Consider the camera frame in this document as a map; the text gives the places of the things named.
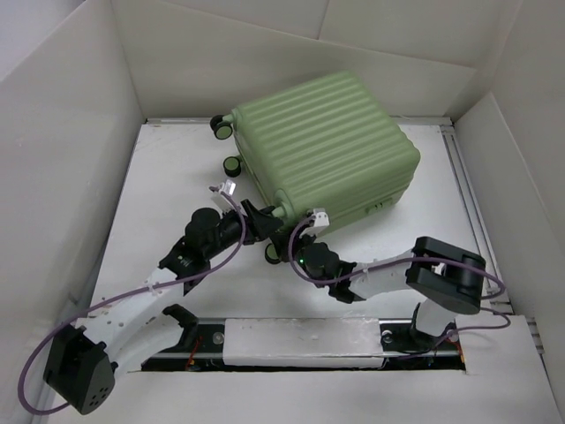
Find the green suitcase blue lining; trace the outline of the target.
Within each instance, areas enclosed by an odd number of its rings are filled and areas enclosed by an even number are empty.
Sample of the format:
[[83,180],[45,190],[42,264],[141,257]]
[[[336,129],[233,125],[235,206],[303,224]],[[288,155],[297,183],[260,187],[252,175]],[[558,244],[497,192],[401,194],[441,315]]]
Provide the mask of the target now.
[[212,117],[218,140],[234,138],[225,172],[246,171],[292,230],[314,208],[336,231],[397,203],[421,154],[353,72],[335,72]]

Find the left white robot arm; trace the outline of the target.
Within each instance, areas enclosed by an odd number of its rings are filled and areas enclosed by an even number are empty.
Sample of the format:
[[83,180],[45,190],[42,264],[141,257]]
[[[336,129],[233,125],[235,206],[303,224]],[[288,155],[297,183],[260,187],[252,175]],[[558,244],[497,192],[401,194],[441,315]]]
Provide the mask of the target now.
[[78,327],[68,323],[53,337],[43,380],[78,413],[87,415],[105,402],[124,371],[119,351],[160,315],[176,321],[166,339],[178,350],[196,342],[196,317],[179,301],[212,272],[211,261],[231,246],[267,239],[283,227],[273,207],[255,208],[244,200],[240,208],[218,212],[199,208],[185,234],[162,258],[143,285],[131,295],[103,303],[100,314]]

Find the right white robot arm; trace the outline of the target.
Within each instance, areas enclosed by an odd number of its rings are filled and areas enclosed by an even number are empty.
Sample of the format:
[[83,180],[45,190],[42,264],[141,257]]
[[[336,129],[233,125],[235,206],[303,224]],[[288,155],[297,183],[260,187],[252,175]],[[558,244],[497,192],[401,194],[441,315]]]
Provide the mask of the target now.
[[341,259],[302,230],[269,244],[265,256],[272,264],[295,266],[306,282],[326,287],[330,297],[345,304],[391,292],[419,293],[425,300],[412,313],[408,337],[420,348],[438,343],[458,315],[479,313],[486,278],[481,256],[430,237],[417,238],[413,248],[396,257],[363,263]]

